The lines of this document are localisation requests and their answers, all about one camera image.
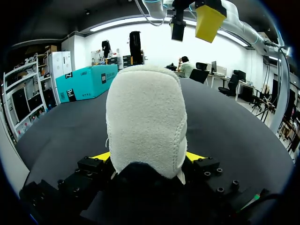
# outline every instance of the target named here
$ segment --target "computer monitor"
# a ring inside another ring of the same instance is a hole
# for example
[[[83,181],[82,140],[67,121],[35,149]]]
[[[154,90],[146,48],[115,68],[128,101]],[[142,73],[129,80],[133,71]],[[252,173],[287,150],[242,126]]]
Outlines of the computer monitor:
[[[246,73],[239,70],[239,80],[246,82]]]
[[[217,72],[217,62],[214,61],[211,63],[211,74],[214,74]]]

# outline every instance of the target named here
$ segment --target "ceiling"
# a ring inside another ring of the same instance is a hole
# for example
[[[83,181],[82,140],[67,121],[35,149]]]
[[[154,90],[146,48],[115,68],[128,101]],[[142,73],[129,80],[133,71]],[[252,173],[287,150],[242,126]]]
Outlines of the ceiling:
[[[247,22],[258,32],[265,32],[271,40],[276,41],[275,30],[258,1],[230,1],[237,6],[241,21]],[[74,30],[84,32],[91,26],[111,19],[139,14],[134,0],[49,0],[26,23],[17,43],[42,38],[61,39]]]

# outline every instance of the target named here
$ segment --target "yellow box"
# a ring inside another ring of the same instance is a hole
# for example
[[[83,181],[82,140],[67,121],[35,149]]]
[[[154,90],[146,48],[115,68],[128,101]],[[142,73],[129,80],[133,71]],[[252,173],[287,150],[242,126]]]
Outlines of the yellow box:
[[[196,38],[212,43],[226,16],[207,5],[197,8],[196,13]]]

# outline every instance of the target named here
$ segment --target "ceiling light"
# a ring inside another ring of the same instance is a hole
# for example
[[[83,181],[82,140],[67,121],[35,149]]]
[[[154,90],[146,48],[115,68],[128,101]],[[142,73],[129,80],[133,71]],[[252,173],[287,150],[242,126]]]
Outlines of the ceiling light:
[[[155,19],[155,18],[152,18],[152,17],[147,17],[147,19],[150,20],[150,21],[159,21],[158,19]],[[171,17],[166,17],[165,22],[170,22],[171,19],[172,19]],[[185,19],[183,21],[185,21],[187,23],[187,25],[190,25],[190,26],[196,26],[197,25],[196,21],[185,20]],[[108,22],[108,23],[105,23],[103,25],[94,27],[94,28],[90,29],[90,31],[95,32],[95,31],[104,30],[106,28],[110,28],[110,27],[117,26],[117,25],[122,25],[122,24],[127,24],[127,23],[136,23],[136,22],[147,22],[147,20],[146,20],[145,17],[136,17],[136,18],[117,20],[117,21],[114,21],[114,22]],[[245,42],[239,40],[235,36],[225,32],[223,30],[218,30],[217,33],[231,39],[232,41],[235,41],[236,43],[240,44],[243,47],[249,46]]]
[[[225,37],[227,37],[227,38],[229,38],[229,39],[231,39],[232,41],[235,41],[236,43],[240,44],[240,45],[243,46],[243,47],[249,46],[249,45],[247,45],[245,42],[239,40],[239,39],[236,38],[235,36],[233,36],[233,35],[231,35],[231,34],[225,32],[225,31],[223,31],[223,30],[218,30],[217,33],[220,34],[220,35],[223,35],[223,36],[225,36]]]
[[[147,17],[148,20],[150,21],[159,21],[158,19],[152,18],[152,17]],[[170,22],[172,18],[171,17],[166,17],[165,21],[166,22]],[[191,26],[196,26],[197,22],[196,21],[191,21],[191,20],[184,20],[187,25],[191,25]],[[117,20],[114,22],[108,22],[106,24],[94,27],[92,29],[90,29],[90,31],[99,31],[99,30],[103,30],[112,26],[117,26],[117,25],[122,25],[122,24],[126,24],[126,23],[136,23],[136,22],[147,22],[145,17],[136,17],[136,18],[129,18],[129,19],[124,19],[124,20]]]

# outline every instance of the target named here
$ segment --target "teal cardboard box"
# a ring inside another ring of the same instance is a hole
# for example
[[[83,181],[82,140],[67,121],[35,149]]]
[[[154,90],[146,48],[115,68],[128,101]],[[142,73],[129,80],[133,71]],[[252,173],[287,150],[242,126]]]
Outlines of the teal cardboard box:
[[[96,98],[107,91],[118,73],[118,65],[82,68],[56,78],[61,103]]]

